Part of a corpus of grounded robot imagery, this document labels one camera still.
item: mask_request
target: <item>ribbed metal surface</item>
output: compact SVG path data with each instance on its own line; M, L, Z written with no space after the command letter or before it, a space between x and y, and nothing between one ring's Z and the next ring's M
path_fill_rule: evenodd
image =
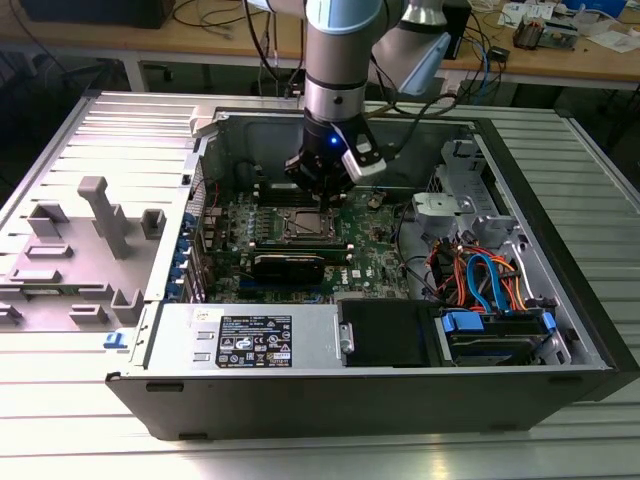
M33 194L66 201L65 191L55 187L74 185L80 172L126 168L126 176L110 182L113 201L130 211L140 203L148 208L146 202L169 201L168 187L191 149L189 115L202 103L213 99L103 95ZM455 115L493 120L640 360L640 254L635 247L640 217L629 195L614 183L610 167L605 165L605 173L601 160L553 112L460 107ZM143 192L144 201L131 200L129 188ZM9 225L28 232L20 220ZM0 365L10 366L0 372L0 457L13 457L0 459L4 476L34 478L62 471L66 478L109 479L640 476L640 383L603 402L565 408L524 433L165 443L150 437L104 387L104 372L117 370L126 358L105 353L102 340L95 333L0 335Z

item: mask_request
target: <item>circuit board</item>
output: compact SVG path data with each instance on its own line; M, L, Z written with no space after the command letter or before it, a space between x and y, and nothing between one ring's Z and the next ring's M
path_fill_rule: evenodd
M247 193L227 196L228 200L218 205L213 222L215 235L211 236L209 252L214 283L209 301L333 303L344 298L407 298L407 281L393 243L397 206L375 201L372 195L371 190L353 191L340 208L322 215L309 209L260 207ZM321 284L303 289L277 285L247 288L252 280L256 238L266 246L292 238L304 246L309 238L317 241L320 236L327 251L316 250L317 255L331 259L331 255L342 254L347 260L328 261ZM330 250L340 242L347 245L346 255Z

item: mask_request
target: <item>desk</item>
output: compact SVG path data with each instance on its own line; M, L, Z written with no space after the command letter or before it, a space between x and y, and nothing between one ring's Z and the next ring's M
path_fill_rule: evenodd
M220 5L220 0L201 0L202 10ZM259 65L253 43L240 21L233 29L233 40L188 27L169 19L159 30L130 27L94 26L57 23L36 23L26 19L25 25L54 55L90 58L115 58L126 68L131 89L146 91L147 86L141 62L184 62L208 65ZM238 9L222 13L220 21L242 14ZM180 12L181 18L197 23L195 8L191 5ZM479 14L483 31L492 37L492 43L511 50L503 81L586 88L635 89L640 82L640 49L619 54L585 38L578 41L575 51L540 49L525 51L513 48L510 28L496 28L498 14ZM640 22L640 13L625 11L622 20ZM264 15L254 17L257 31L264 28ZM299 22L282 16L278 22L280 65L294 68L300 56ZM0 0L0 48L23 53L41 53L17 24L8 6ZM445 78L445 90L457 90L461 81L471 77L479 67L471 45L464 42L456 60L442 63L437 76Z

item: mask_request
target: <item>label sticker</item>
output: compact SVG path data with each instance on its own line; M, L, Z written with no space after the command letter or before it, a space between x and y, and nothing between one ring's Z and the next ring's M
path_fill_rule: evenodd
M194 308L192 322L216 322L224 313L222 308Z
M216 365L220 368L292 366L291 317L223 316Z

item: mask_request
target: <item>motherboard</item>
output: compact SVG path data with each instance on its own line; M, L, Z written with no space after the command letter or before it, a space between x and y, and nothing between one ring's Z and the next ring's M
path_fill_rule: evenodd
M401 204L354 190L320 211L286 190L221 192L209 209L211 303L334 303L407 298L395 248Z

